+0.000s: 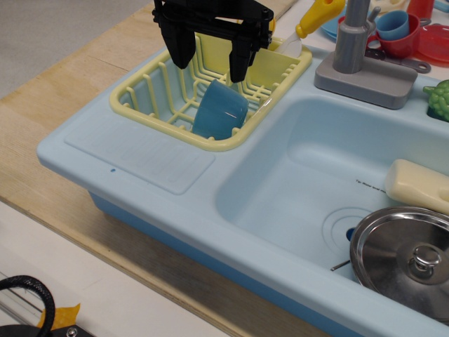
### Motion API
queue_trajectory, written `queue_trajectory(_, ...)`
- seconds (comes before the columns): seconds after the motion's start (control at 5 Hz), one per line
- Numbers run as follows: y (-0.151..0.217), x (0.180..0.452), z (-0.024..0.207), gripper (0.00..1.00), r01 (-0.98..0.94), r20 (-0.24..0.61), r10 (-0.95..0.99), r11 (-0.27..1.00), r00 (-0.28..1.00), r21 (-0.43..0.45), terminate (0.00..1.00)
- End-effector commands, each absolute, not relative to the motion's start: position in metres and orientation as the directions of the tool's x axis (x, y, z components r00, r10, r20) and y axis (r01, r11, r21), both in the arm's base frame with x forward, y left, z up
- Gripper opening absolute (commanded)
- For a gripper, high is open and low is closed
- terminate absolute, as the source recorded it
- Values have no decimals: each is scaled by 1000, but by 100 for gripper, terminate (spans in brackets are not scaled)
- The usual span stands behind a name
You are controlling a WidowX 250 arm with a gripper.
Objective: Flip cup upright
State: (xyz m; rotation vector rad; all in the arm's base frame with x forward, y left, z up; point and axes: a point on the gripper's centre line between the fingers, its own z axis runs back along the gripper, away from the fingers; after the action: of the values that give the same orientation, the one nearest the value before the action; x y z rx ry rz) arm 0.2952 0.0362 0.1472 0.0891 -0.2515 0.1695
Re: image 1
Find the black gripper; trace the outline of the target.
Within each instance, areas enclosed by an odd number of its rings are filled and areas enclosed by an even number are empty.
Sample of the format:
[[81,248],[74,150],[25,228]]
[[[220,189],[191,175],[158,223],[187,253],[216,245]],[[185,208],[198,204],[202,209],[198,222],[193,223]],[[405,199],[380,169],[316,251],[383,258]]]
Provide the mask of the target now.
[[229,73],[233,83],[246,78],[260,48],[271,43],[274,12],[257,1],[155,1],[159,25],[172,61],[185,69],[195,54],[195,34],[232,40]]

